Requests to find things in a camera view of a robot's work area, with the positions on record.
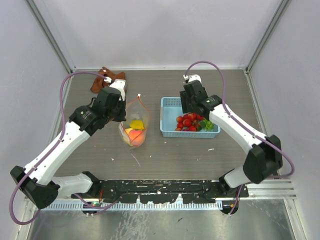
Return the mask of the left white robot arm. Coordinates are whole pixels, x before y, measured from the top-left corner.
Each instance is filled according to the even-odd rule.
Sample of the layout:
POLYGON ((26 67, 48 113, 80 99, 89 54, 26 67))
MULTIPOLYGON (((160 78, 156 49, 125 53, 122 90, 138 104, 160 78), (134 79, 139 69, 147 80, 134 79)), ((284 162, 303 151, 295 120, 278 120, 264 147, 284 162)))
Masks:
POLYGON ((25 167, 15 166, 10 175, 16 183, 22 182, 20 190, 38 209, 44 209, 56 198, 73 194, 85 194, 95 198, 100 193, 100 180, 84 171, 78 175, 55 177, 56 171, 71 153, 101 130, 108 122, 123 122, 126 116, 125 91, 120 87, 105 87, 89 105, 74 110, 64 125, 63 137, 54 141, 25 167))

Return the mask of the yellow apple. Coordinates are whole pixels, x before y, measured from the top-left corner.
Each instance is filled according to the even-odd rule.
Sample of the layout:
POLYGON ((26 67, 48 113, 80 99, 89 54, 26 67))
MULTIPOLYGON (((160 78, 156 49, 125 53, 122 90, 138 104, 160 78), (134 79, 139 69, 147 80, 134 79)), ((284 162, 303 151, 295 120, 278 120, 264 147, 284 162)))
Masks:
POLYGON ((130 138, 130 132, 132 131, 132 128, 126 128, 124 130, 124 134, 123 134, 123 140, 125 143, 127 143, 129 146, 133 146, 131 143, 131 138, 130 138))

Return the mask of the clear zip top bag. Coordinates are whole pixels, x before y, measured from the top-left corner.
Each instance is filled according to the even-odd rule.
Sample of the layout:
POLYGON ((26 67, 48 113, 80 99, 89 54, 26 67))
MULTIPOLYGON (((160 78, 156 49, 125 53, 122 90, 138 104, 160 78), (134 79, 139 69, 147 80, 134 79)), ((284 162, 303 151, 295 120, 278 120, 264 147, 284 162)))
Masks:
POLYGON ((119 134, 128 150, 139 148, 146 139, 150 124, 150 113, 142 102, 141 94, 126 104, 125 121, 119 124, 119 134))

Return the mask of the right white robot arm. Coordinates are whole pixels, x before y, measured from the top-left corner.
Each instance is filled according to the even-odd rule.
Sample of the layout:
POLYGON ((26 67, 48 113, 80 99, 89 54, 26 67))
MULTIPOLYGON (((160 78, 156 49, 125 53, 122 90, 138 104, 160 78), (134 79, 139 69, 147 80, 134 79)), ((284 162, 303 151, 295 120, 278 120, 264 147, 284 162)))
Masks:
POLYGON ((218 125, 232 137, 246 153, 243 165, 221 176, 219 191, 225 197, 231 197, 237 187, 254 183, 259 184, 272 176, 283 166, 280 153, 281 141, 272 135, 251 127, 237 116, 217 95, 208 96, 200 80, 188 80, 180 92, 183 113, 195 113, 218 125))

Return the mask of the orange pink peach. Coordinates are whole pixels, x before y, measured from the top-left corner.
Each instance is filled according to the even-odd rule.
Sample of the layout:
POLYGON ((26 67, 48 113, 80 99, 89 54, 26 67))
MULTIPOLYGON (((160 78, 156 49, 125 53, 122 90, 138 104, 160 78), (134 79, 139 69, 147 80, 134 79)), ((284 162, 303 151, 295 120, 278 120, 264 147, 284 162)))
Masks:
POLYGON ((130 129, 128 132, 130 144, 133 147, 139 147, 145 141, 145 133, 142 130, 130 129))

